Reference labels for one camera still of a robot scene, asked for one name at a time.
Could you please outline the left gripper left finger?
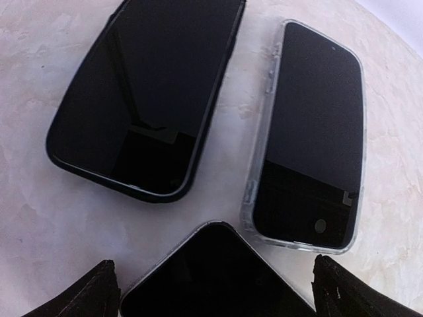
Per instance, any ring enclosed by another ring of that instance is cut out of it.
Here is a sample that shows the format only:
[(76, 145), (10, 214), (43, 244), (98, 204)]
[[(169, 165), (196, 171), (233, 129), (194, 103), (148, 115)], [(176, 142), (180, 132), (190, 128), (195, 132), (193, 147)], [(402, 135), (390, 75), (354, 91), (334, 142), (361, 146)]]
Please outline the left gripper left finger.
[(117, 316), (121, 290), (112, 260), (103, 260), (27, 316)]

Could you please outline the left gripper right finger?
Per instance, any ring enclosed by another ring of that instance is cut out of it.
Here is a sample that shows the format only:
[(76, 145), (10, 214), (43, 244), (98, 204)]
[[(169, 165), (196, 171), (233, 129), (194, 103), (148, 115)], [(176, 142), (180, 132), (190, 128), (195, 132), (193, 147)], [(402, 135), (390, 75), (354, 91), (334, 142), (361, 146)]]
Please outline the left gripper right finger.
[(317, 316), (420, 316), (372, 289), (329, 256), (315, 258), (312, 282)]

